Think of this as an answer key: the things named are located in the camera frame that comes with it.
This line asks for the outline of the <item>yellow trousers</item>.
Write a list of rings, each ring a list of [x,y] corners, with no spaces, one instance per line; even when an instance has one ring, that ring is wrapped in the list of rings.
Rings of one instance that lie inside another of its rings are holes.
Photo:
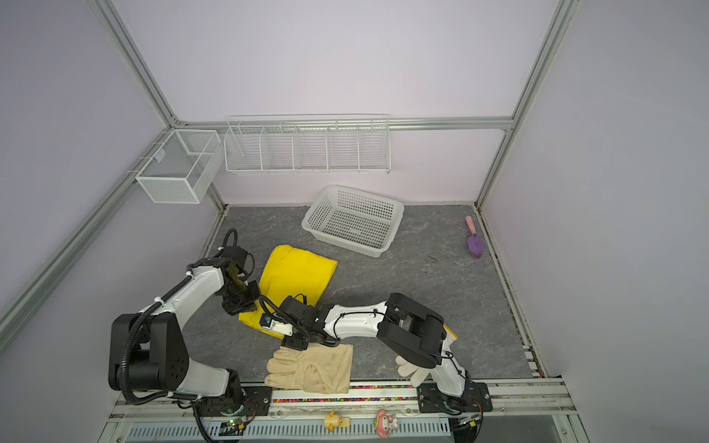
[[[304,295],[315,306],[336,272],[337,260],[279,245],[273,249],[260,277],[260,291],[276,306],[288,296]]]

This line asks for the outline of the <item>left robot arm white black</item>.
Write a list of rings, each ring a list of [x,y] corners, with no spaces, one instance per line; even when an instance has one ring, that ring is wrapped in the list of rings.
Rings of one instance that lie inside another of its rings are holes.
[[[135,314],[117,317],[111,327],[108,384],[128,404],[162,398],[201,403],[216,415],[236,415],[246,395],[232,369],[192,359],[183,328],[211,297],[220,297],[230,316],[254,308],[260,297],[249,282],[249,253],[217,255],[188,265],[185,277]]]

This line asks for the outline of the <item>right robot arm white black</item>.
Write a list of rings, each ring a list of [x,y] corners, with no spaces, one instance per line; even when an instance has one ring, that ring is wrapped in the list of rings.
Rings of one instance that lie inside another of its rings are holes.
[[[376,338],[404,360],[413,371],[432,377],[441,397],[433,402],[441,411],[460,415],[471,400],[473,382],[452,353],[457,335],[442,315],[414,299],[392,293],[371,306],[327,305],[316,308],[288,296],[275,309],[276,320],[289,324],[282,343],[304,351],[310,343],[334,347],[343,339]]]

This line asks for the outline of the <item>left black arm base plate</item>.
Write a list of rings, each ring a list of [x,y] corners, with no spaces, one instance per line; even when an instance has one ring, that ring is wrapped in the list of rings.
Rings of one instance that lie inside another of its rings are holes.
[[[204,398],[197,403],[202,417],[265,416],[269,413],[273,389],[266,385],[248,385],[234,399]]]

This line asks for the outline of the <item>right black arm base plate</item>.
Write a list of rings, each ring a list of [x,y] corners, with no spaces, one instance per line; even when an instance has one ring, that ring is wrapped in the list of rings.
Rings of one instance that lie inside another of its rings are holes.
[[[417,403],[421,413],[488,413],[493,410],[489,389],[485,383],[465,384],[461,397],[453,397],[439,391],[433,382],[417,387]]]

